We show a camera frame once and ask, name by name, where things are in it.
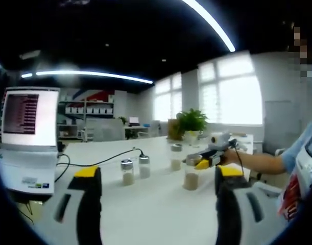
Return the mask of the person's right hand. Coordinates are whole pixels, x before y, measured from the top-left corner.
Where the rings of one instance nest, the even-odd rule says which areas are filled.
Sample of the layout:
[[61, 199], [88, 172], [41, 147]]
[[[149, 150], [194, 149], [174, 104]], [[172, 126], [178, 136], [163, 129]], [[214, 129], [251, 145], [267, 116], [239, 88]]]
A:
[[223, 165], [228, 165], [228, 164], [238, 164], [239, 163], [239, 157], [237, 155], [237, 151], [235, 149], [228, 149], [224, 152], [223, 154]]

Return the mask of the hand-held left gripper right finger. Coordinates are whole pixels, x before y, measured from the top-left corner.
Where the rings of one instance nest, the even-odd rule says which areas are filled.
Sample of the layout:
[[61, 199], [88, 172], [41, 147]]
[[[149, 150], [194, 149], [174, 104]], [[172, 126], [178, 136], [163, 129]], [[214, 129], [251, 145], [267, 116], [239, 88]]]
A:
[[249, 183], [233, 167], [215, 168], [217, 244], [271, 244], [286, 222], [277, 213], [282, 190], [263, 182]]

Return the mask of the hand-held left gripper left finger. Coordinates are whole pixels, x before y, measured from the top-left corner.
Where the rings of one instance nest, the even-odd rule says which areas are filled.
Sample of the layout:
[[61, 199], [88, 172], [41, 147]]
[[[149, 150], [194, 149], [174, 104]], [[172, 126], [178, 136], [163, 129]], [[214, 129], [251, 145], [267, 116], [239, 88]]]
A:
[[101, 244], [101, 197], [100, 168], [76, 172], [68, 187], [43, 205], [43, 240], [47, 244]]

